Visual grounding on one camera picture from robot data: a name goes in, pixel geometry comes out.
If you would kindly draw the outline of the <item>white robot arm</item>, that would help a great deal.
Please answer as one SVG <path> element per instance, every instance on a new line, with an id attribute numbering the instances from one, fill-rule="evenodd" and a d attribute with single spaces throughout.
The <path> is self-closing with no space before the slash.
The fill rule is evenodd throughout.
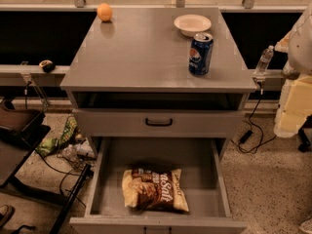
<path id="1" fill-rule="evenodd" d="M 299 73 L 282 87 L 274 134 L 293 137 L 312 115 L 312 5 L 308 5 L 289 34 L 287 65 Z"/>

